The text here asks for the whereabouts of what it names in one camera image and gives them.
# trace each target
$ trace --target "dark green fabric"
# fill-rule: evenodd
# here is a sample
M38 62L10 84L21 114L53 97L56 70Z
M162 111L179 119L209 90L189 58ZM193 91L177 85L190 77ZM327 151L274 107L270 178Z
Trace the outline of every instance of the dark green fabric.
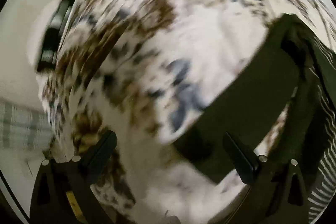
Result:
M174 142L177 150L219 183L233 169L222 145L224 132L254 149L292 100L279 144L270 157L285 164L299 159L303 152L308 153L306 133L316 130L311 123L320 108L318 85L325 86L328 95L333 94L332 87L336 86L336 70L330 69L332 66L315 39L315 34L297 16L283 15L241 75ZM322 81L312 73L312 67L324 76ZM291 99L296 86L296 95ZM314 158L318 161L320 153ZM311 172L310 168L306 170L306 174Z
M295 156L295 159L300 163L307 192L313 190L312 187L316 180L320 159L330 145L328 142L329 136L324 132L326 118L327 114L323 111L322 106L318 105L305 134L300 154Z

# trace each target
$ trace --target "metal screw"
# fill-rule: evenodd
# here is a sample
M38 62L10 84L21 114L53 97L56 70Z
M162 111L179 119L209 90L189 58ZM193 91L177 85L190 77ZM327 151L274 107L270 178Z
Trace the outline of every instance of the metal screw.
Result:
M42 165L43 166L47 166L49 164L49 160L44 160L43 162L42 162Z
M260 155L260 156L258 156L258 158L261 162L266 162L267 161L267 157L264 156L264 155Z
M292 159L291 164L294 165L294 166L297 166L297 160Z
M73 158L72 158L72 161L74 161L74 162L78 162L78 161L80 161L81 160L81 156L74 156Z

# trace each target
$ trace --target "striped fabric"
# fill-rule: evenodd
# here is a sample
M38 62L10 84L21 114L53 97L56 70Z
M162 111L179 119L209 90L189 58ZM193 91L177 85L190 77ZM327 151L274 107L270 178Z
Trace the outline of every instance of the striped fabric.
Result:
M44 113L0 100L0 148L47 150L52 137Z
M325 57L329 60L331 56L328 55L328 52L325 52ZM317 77L315 70L310 70ZM324 151L320 159L316 180L308 195L308 203L310 206L309 223L315 223L315 221L318 220L336 192L335 112L332 110L329 99L325 95L322 87L319 85L318 88L320 105L325 112L324 130L321 130L320 134L328 135L329 147Z

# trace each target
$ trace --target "plaid fabric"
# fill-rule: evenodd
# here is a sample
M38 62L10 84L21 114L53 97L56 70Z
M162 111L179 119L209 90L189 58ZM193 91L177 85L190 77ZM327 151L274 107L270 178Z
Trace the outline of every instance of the plaid fabric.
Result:
M0 148L47 150L52 137L44 113L0 100Z

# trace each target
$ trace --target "dark strap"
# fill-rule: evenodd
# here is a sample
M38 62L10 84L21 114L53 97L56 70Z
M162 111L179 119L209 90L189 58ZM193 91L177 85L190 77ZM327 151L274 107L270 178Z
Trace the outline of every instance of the dark strap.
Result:
M298 87L280 143L272 153L279 161L290 160L300 150L318 104L318 78L310 68L316 67L317 73L325 76L328 90L333 77L336 79L336 71L329 70L330 64L323 61L324 55L318 50L315 54L315 39L314 33L295 15L285 14L276 21L241 75L174 142L177 150L219 183L233 169L222 146L224 132L254 149Z

